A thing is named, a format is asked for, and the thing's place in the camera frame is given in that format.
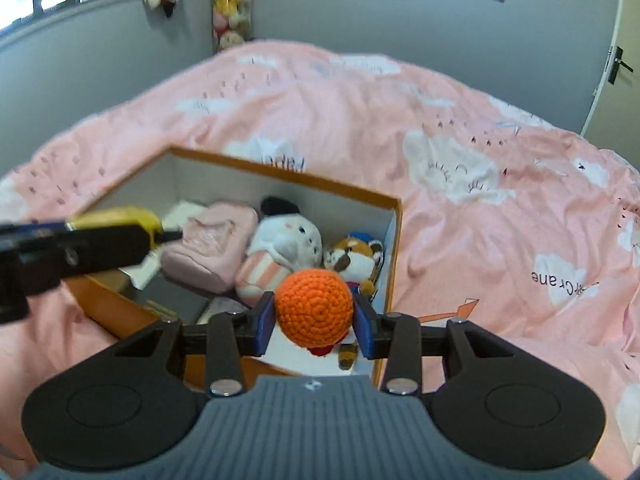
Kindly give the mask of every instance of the metal screw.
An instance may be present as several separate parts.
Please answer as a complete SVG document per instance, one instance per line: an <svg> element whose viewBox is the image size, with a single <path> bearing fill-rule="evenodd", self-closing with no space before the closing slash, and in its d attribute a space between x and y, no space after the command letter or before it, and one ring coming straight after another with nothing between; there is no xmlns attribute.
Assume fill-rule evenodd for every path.
<svg viewBox="0 0 640 480"><path fill-rule="evenodd" d="M242 391L242 384L235 379L220 379L213 381L209 390L212 394L220 397L231 397Z"/></svg>
<svg viewBox="0 0 640 480"><path fill-rule="evenodd" d="M76 253L76 251L73 250L71 247L67 247L65 249L65 261L71 267L77 267L79 263L78 253Z"/></svg>
<svg viewBox="0 0 640 480"><path fill-rule="evenodd" d="M413 379L398 377L386 382L386 389L394 395L411 395L418 389L418 383Z"/></svg>

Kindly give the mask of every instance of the white door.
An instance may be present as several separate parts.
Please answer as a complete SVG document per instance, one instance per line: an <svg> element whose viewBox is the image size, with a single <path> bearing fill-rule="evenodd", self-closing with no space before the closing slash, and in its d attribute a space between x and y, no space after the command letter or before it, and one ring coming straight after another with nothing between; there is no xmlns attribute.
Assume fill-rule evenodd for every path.
<svg viewBox="0 0 640 480"><path fill-rule="evenodd" d="M620 0L618 19L599 96L583 134L598 148L614 150L640 170L640 0ZM616 58L619 49L622 59ZM612 84L609 79L616 71Z"/></svg>

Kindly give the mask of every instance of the cardboard box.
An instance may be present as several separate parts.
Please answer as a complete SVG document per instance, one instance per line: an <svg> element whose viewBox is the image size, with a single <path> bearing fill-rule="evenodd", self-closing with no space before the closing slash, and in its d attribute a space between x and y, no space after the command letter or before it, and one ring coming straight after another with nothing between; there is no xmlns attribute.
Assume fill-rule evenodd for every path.
<svg viewBox="0 0 640 480"><path fill-rule="evenodd" d="M92 203L87 210L137 205L154 211L165 228L180 226L191 214L220 200L247 203L259 210L267 195L283 197L299 206L302 214L320 230L324 248L348 232L367 232L384 242L385 260L373 308L386 312L391 305L394 271L398 256L401 202L369 190L348 186L311 174L281 170L223 155L171 148L147 161ZM159 255L151 254L143 265L123 269L142 288L159 268ZM123 338L156 318L89 276L68 281L72 292L89 317ZM197 375L204 359L187 372L187 379L201 384ZM362 355L351 370L340 370L337 351L314 357L295 346L282 332L274 330L269 348L259 362L251 359L245 373L305 374L311 376L365 374L378 380L379 364ZM248 377L248 383L255 378Z"/></svg>
<svg viewBox="0 0 640 480"><path fill-rule="evenodd" d="M135 288L131 282L131 277L120 269L105 270L92 274L92 278L102 283L113 292L122 294L125 298L133 299Z"/></svg>

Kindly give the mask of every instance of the pink pouch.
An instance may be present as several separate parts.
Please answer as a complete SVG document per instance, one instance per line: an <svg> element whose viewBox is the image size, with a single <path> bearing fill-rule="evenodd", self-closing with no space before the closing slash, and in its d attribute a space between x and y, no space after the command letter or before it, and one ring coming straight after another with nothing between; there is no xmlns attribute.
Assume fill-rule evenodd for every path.
<svg viewBox="0 0 640 480"><path fill-rule="evenodd" d="M186 285L215 294L228 291L258 224L249 206L218 202L189 218L182 240L165 247L164 273Z"/></svg>

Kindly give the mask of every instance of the bed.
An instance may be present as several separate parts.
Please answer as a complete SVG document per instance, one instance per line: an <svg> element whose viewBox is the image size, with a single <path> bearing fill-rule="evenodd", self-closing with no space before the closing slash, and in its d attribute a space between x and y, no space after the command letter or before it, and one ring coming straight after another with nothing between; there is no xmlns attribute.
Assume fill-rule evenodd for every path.
<svg viewBox="0 0 640 480"><path fill-rule="evenodd" d="M385 56L254 42L57 136L0 182L0 221L72 214L169 144L401 197L394 309L464 315L587 383L607 411L593 463L631 472L640 175L615 153ZM15 477L35 464L28 393L112 342L64 286L31 309L0 327L0 466ZM437 360L424 372L426 389L442 383Z"/></svg>

